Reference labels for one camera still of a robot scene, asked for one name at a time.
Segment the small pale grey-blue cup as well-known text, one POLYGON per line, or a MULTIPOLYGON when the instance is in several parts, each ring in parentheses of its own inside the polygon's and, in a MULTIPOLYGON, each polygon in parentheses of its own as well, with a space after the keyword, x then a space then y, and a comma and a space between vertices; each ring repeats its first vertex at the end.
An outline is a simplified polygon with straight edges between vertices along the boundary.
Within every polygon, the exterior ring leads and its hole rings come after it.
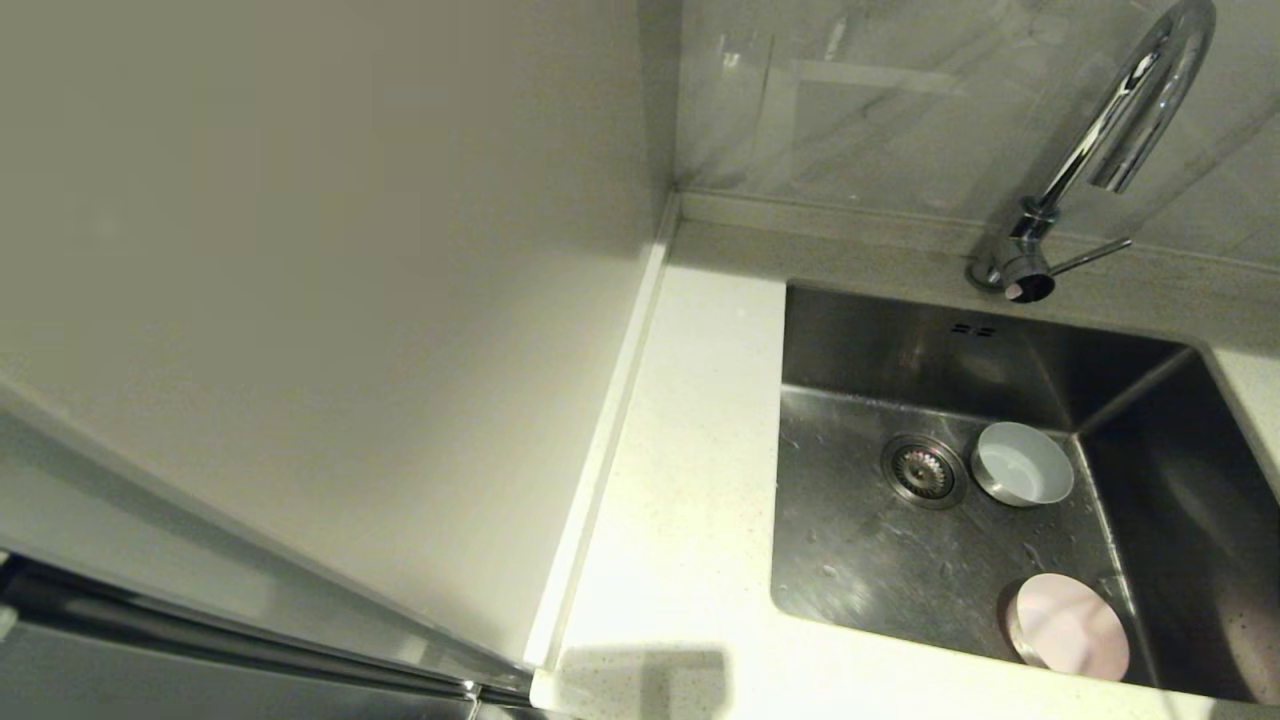
POLYGON ((1028 509, 1062 502, 1075 488, 1064 447, 1046 433, 1015 421, 997 421, 978 434, 970 471, 996 501, 1028 509))

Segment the small pale pink cup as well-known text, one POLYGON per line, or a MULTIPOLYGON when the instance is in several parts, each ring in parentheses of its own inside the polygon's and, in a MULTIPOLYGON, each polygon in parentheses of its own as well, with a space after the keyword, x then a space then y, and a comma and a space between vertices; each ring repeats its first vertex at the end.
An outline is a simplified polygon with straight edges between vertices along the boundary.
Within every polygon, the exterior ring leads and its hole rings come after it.
POLYGON ((1004 606, 1004 628, 1021 662, 1120 682, 1132 647, 1117 612, 1083 582, 1057 573, 1027 578, 1004 606))

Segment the stainless steel sink basin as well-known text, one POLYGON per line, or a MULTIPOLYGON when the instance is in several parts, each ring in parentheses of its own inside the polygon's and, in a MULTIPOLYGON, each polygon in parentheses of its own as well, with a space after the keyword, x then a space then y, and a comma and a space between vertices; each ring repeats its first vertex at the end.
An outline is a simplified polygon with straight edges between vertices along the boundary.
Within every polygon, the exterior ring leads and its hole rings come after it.
POLYGON ((1280 501, 1187 345, 791 284, 771 569, 786 614, 1007 661, 1005 603, 1060 573, 1116 610, 1126 682, 1280 712, 1280 501), (1066 500, 979 487, 970 452, 997 421, 1064 447, 1066 500), (959 506, 890 488, 899 434, 960 456, 959 506))

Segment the stone backsplash upstand strip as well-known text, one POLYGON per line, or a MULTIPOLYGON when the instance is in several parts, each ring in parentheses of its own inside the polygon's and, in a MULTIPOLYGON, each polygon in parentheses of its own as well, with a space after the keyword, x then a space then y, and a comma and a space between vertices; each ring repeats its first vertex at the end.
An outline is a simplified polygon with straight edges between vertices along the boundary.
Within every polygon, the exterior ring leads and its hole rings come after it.
MULTIPOLYGON (((997 227, 952 218, 795 202, 710 190, 681 190, 678 193, 684 219, 826 240, 892 245, 966 256, 977 250, 982 240, 1000 234, 997 227)), ((1102 237, 1055 231, 1048 237, 1047 250, 1051 254, 1073 255, 1103 241, 1102 237)), ((1189 263, 1193 269, 1206 272, 1213 266, 1231 272, 1258 272, 1280 279, 1280 265, 1248 263, 1138 242, 1130 246, 1128 252, 1132 252, 1133 258, 1189 263)))

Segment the round metal drain strainer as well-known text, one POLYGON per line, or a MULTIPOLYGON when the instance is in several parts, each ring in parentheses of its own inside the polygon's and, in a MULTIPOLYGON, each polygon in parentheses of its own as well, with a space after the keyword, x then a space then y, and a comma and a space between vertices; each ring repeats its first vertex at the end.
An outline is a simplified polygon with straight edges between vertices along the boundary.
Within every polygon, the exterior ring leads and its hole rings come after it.
POLYGON ((879 454, 879 471, 904 501, 924 509, 956 507, 970 488, 965 462, 950 446, 929 436, 891 437, 879 454))

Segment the tall beige cabinet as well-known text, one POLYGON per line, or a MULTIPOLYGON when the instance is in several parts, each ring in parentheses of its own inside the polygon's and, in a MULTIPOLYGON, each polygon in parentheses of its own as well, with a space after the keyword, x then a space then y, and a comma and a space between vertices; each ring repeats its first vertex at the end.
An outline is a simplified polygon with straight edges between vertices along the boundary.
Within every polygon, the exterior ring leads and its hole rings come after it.
MULTIPOLYGON (((653 287, 686 0, 0 0, 0 562, 527 691, 653 287)), ((0 603, 0 720, 512 708, 0 603)))

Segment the chrome gooseneck faucet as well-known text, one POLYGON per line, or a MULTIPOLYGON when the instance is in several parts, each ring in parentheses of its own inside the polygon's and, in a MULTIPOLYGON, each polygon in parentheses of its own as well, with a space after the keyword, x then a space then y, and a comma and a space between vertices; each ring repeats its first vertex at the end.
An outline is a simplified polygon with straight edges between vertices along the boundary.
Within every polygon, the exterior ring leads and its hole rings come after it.
POLYGON ((1087 167, 1094 168, 1088 182, 1096 188, 1129 190, 1201 73, 1216 26, 1213 0, 1175 0, 1149 27, 1042 191, 1021 197, 1007 233, 979 246, 966 266, 972 286, 1012 304, 1036 304, 1056 290, 1060 275, 1133 245, 1128 237, 1115 240, 1059 264, 1043 249, 1087 167))

